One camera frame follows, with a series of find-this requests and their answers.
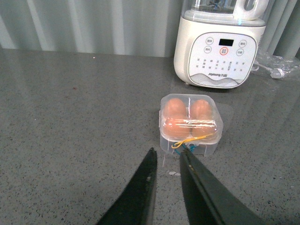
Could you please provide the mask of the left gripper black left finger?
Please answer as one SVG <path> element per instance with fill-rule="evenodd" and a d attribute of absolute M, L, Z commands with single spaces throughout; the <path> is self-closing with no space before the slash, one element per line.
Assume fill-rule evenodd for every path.
<path fill-rule="evenodd" d="M 157 185 L 157 152 L 150 148 L 133 177 L 98 225 L 151 225 Z"/>

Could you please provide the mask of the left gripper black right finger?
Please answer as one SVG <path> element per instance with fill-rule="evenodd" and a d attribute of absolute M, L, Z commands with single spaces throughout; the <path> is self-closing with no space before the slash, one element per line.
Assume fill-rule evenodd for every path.
<path fill-rule="evenodd" d="M 191 225 L 264 225 L 192 154 L 180 154 L 180 173 Z"/>

